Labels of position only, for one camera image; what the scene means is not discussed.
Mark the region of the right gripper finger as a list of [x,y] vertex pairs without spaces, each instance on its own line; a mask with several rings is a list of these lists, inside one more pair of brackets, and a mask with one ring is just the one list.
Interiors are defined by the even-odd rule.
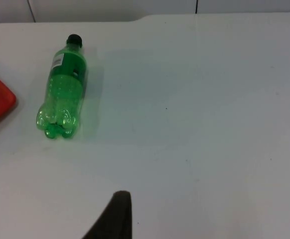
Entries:
[[131,239],[132,198],[128,191],[113,194],[106,208],[83,239]]

